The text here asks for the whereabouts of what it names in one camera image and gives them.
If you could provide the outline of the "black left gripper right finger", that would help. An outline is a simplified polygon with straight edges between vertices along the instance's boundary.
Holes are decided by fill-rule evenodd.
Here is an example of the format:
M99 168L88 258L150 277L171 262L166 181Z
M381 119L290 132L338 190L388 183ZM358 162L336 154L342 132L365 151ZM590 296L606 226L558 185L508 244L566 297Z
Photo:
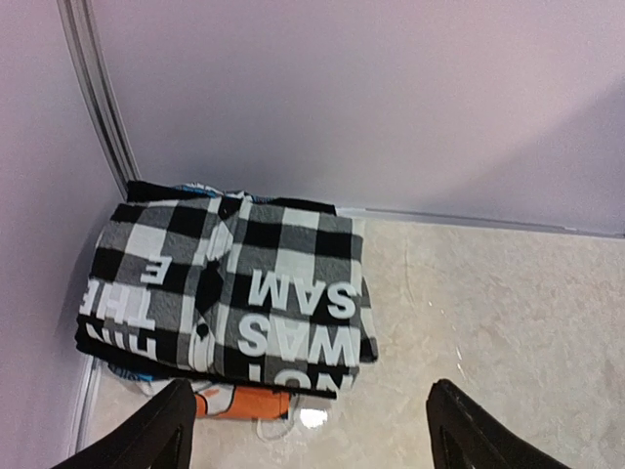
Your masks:
M517 437L448 379L433 384L426 412L436 469L566 468Z

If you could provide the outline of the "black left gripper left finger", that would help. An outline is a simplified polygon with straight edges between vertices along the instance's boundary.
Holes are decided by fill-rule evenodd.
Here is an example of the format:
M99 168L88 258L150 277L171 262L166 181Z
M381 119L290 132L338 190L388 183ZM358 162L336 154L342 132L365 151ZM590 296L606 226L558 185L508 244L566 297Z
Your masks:
M56 465L66 468L188 468L195 395L175 379L108 435Z

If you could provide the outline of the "black white checked shirt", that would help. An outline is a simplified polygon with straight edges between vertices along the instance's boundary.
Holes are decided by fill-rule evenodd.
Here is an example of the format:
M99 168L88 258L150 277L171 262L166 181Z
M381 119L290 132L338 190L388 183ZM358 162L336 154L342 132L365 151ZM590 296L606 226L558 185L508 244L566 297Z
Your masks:
M122 203L79 351L149 372L335 397L378 360L353 218L229 197Z

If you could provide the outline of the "black t-shirt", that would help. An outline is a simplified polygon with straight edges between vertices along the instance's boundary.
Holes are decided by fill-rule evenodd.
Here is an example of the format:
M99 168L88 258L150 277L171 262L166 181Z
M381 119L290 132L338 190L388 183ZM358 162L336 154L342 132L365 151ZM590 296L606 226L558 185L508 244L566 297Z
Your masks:
M131 181L128 185L126 202L151 202L170 199L187 200L220 196L237 199L244 198L259 204L302 209L333 216L337 215L336 207L332 204L288 197L256 196L243 191L221 192L209 186L202 186L198 184L168 188L144 181ZM99 338L92 338L88 335L86 328L87 323L88 320L84 315L78 315L78 327L74 336L77 350L84 354L101 359L104 362L108 362L109 364L124 368L128 372L136 373L138 375L150 375L153 381L185 378L197 381L207 380L220 384L243 384L241 380L219 378L211 374L197 373L190 370L175 368L167 364L154 362L139 355L132 354L131 352L107 345Z

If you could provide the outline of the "colourful patterned folded shorts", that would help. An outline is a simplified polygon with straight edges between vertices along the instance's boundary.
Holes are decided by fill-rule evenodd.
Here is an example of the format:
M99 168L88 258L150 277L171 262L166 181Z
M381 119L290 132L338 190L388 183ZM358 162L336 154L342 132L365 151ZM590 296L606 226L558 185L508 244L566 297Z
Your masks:
M170 379L153 381L150 375L138 375L113 364L107 368L117 378L133 383L148 397L170 383ZM191 388L198 418L278 420L289 417L291 395L287 392L197 380L191 382Z

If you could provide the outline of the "left aluminium frame post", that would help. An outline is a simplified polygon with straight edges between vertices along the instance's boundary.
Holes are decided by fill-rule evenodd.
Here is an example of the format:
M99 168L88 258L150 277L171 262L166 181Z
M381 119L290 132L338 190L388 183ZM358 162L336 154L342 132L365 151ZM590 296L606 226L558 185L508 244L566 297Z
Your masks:
M122 194L141 178L104 60L90 1L57 3L83 100L112 177Z

